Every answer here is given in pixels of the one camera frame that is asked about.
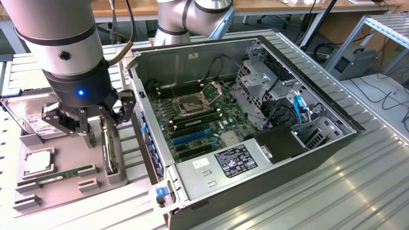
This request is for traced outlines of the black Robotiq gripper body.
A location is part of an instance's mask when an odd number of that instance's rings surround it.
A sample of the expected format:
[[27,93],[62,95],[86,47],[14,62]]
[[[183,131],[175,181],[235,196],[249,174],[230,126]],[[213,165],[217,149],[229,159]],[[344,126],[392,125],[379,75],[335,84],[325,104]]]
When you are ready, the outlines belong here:
[[75,113],[79,108],[85,108],[87,112],[95,113],[97,105],[107,110],[113,108],[118,96],[110,84],[105,59],[99,60],[93,69],[78,75],[62,76],[45,70],[42,73],[65,112]]

